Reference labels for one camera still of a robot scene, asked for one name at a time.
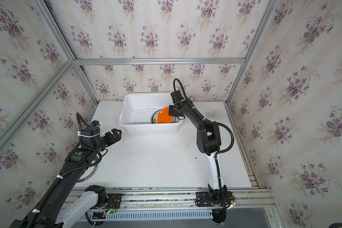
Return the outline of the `orange plate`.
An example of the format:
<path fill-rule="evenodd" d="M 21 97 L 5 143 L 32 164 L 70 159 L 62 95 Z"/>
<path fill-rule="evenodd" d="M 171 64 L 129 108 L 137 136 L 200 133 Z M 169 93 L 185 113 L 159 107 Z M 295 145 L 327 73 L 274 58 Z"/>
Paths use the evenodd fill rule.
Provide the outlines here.
<path fill-rule="evenodd" d="M 158 123 L 159 124 L 169 124 L 174 122 L 174 117 L 169 115 L 169 108 L 166 107 L 161 110 L 158 116 Z"/>

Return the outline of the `white green rim plate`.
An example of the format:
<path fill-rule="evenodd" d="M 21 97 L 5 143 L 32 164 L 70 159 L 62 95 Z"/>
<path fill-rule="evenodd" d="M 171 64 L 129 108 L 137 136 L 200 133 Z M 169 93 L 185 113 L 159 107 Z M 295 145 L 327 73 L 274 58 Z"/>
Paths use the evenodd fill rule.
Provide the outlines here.
<path fill-rule="evenodd" d="M 91 177 L 93 177 L 96 173 L 96 171 L 98 170 L 98 164 L 89 167 L 85 173 L 79 178 L 79 180 L 77 181 L 77 183 L 81 183 L 84 181 L 87 181 L 88 179 L 90 179 Z"/>

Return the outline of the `yellowish cream plate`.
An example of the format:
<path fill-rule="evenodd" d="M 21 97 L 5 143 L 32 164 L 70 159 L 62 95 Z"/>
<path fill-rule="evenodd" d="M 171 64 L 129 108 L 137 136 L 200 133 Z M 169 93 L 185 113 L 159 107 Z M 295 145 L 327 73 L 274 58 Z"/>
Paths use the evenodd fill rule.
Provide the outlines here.
<path fill-rule="evenodd" d="M 157 124 L 158 123 L 158 116 L 159 116 L 159 113 L 161 112 L 161 110 L 158 110 L 156 111 L 153 115 L 152 115 L 152 118 L 151 118 L 151 123 L 152 124 Z"/>

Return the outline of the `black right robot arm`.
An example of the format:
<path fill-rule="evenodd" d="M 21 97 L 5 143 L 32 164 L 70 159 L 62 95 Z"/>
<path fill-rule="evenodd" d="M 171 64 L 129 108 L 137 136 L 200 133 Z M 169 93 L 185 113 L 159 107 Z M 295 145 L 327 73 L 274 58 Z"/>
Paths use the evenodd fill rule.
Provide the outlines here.
<path fill-rule="evenodd" d="M 171 92 L 173 104 L 169 106 L 169 115 L 172 117 L 186 117 L 196 128 L 196 145 L 204 154 L 209 163 L 210 180 L 208 183 L 209 199 L 214 206 L 225 206 L 224 201 L 228 194 L 227 186 L 223 183 L 219 155 L 228 152 L 234 145 L 234 135 L 229 127 L 223 123 L 210 121 L 187 98 L 181 95 L 179 90 Z M 230 134 L 230 145 L 221 150 L 222 144 L 219 128 L 223 127 Z"/>

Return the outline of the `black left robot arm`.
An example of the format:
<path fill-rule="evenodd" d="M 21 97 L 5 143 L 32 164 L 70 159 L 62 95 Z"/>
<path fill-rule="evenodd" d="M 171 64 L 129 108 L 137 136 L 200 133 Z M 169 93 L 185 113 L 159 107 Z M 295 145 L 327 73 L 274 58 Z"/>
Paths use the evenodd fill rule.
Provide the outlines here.
<path fill-rule="evenodd" d="M 24 219 L 14 220 L 12 228 L 70 228 L 91 208 L 103 209 L 109 198 L 105 187 L 91 185 L 61 215 L 60 211 L 73 187 L 85 171 L 98 165 L 107 147 L 122 138 L 122 131 L 112 129 L 101 135 L 100 126 L 91 124 L 78 131 L 79 142 L 68 154 L 62 169 L 41 200 Z"/>

